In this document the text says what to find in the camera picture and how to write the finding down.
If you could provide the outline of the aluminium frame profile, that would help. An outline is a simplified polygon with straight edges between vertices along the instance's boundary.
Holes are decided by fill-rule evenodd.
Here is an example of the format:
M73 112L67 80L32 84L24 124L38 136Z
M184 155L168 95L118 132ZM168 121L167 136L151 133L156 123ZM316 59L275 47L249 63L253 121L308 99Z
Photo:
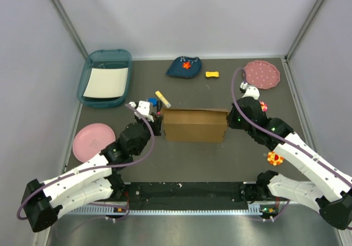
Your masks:
M254 202L247 205L247 209L239 210L132 210L127 203L109 203L105 201L74 205L73 201L69 201L67 206L64 206L59 216L66 214L80 214L80 215L106 215L108 217L117 217L129 213L131 215L191 215L191 216L215 216L215 215L245 215L245 216L259 216L263 218L275 217L279 214L279 208L273 203Z

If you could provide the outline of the orange yellow flower charm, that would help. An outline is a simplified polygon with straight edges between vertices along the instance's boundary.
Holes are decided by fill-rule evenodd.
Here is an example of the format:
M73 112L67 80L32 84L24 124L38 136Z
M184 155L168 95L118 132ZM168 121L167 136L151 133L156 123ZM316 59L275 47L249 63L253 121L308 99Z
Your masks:
M279 166L283 163L284 157L278 155L277 153L270 151L267 154L264 154L264 157L268 161L268 163L272 166Z

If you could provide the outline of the pink dotted plate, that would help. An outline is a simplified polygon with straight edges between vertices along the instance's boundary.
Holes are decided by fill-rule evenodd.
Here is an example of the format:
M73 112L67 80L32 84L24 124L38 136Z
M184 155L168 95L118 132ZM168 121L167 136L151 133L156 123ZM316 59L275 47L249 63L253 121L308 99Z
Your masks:
M267 61L252 61L244 67L246 81L258 89L268 90L277 86L281 80L279 70Z

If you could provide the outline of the black pink highlighter marker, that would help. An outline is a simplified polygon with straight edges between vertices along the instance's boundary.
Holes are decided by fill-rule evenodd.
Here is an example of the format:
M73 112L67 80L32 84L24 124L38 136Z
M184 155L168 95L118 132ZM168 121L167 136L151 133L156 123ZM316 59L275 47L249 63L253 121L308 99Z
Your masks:
M158 100L158 101L157 101L157 106L156 106L156 108L157 108L156 115L157 115L157 116L161 116L161 114L162 114L162 108L163 108L163 103L162 103L161 100Z

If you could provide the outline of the plain pink plate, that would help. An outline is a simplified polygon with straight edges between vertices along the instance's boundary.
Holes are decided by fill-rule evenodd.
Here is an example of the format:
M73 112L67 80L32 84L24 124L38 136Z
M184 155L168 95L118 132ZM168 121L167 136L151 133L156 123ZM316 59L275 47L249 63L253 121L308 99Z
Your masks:
M115 133L108 125L102 123L90 124L77 133L73 141L72 151L76 159L84 163L115 140Z

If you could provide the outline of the yellow bone sponge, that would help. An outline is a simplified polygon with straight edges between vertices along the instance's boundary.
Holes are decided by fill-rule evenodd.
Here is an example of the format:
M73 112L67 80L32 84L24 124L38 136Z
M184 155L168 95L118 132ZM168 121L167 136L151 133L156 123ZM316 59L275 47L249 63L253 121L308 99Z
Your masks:
M220 74L218 71L206 71L205 77L206 78L219 78Z

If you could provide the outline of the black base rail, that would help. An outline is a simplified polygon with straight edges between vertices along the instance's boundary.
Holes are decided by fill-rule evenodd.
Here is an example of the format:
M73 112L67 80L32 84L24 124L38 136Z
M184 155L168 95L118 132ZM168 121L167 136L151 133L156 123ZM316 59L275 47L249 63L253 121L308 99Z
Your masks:
M243 182L132 182L121 195L104 199L127 203L132 210L239 210L254 202L275 203L255 183Z

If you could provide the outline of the white paper sheet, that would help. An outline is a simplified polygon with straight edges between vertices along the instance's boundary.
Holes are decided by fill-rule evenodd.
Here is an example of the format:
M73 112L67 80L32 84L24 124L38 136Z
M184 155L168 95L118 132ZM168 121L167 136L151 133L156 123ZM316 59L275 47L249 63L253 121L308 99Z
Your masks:
M127 84L128 68L92 68L84 97L111 99L121 97Z

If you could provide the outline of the pink flower charm right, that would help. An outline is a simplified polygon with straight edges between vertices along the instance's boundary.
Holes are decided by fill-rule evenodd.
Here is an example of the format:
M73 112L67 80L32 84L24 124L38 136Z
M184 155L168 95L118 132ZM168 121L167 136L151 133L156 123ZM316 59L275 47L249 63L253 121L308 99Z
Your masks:
M268 106L266 103L264 103L263 101L260 101L260 105L261 105L261 109L263 112L267 112L268 110Z

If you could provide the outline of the yellow pink marker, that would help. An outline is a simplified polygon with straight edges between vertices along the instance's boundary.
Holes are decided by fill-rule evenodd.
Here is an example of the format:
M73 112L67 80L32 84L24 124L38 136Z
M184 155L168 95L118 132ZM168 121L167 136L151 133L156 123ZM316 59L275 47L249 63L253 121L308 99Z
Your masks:
M155 95L159 98L160 101L162 101L162 103L167 107L167 108L171 108L171 104L170 102L165 98L165 96L160 92L160 91L156 91Z

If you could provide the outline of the blue small eraser block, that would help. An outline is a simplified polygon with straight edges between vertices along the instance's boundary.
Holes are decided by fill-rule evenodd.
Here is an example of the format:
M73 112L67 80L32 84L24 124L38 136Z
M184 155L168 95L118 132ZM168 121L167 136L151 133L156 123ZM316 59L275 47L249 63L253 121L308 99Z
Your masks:
M157 105L157 99L156 98L148 98L148 102L152 103L154 106Z

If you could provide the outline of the teal plastic bin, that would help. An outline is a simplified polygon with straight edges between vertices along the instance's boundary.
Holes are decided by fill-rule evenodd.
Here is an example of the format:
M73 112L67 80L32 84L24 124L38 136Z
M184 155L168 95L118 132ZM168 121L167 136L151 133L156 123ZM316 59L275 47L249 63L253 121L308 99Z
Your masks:
M98 50L84 64L77 97L84 106L111 108L121 105L132 76L131 54L123 49Z

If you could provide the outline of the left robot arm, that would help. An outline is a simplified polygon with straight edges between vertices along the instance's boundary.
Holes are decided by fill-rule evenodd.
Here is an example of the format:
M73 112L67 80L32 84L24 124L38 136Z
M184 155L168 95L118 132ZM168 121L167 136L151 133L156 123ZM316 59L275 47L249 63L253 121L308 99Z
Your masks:
M24 190L19 211L34 233L52 226L66 213L104 199L119 200L125 188L118 171L136 164L149 141L161 134L162 117L144 122L137 118L120 133L119 138L93 158L60 176L40 182L30 181Z

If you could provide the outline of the dark blue fish dish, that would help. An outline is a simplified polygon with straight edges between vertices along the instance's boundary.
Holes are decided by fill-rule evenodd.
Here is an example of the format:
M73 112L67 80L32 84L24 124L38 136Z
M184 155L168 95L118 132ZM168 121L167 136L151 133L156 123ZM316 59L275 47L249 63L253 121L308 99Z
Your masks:
M166 75L176 78L193 78L201 71L202 62L199 57L177 57L168 68Z

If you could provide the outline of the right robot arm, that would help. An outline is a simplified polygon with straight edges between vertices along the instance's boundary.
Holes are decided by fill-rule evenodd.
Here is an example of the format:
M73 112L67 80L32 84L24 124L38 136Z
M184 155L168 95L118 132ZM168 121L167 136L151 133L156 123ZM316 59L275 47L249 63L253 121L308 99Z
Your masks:
M233 102L227 117L229 127L244 130L298 169L309 182L266 172L258 177L257 194L268 200L285 198L316 211L328 224L351 229L351 176L336 169L311 149L283 120L268 118L259 100L242 97Z

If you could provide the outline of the brown cardboard box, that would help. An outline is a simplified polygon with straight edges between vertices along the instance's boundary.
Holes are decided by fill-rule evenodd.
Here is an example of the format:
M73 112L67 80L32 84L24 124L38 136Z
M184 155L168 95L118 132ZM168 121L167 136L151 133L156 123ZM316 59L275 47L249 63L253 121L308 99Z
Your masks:
M192 143L221 143L228 128L227 109L164 108L166 140Z

